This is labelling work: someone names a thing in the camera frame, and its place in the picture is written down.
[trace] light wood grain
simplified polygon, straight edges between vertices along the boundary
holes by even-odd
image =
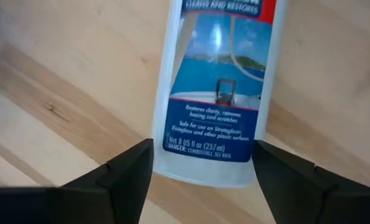
[[[149,137],[168,8],[0,0],[0,185],[62,185]],[[370,186],[370,1],[289,1],[267,131]],[[258,183],[154,175],[141,223],[275,222]]]

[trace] bottle label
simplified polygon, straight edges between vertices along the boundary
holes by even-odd
[[[163,148],[251,158],[276,0],[183,0]]]

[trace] white plastic bottle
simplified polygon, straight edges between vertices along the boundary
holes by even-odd
[[[264,139],[286,5],[172,0],[154,111],[155,172],[212,187],[252,183],[252,144]]]

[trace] water image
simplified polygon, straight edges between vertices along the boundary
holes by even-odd
[[[243,17],[198,15],[171,97],[257,110],[271,31]]]

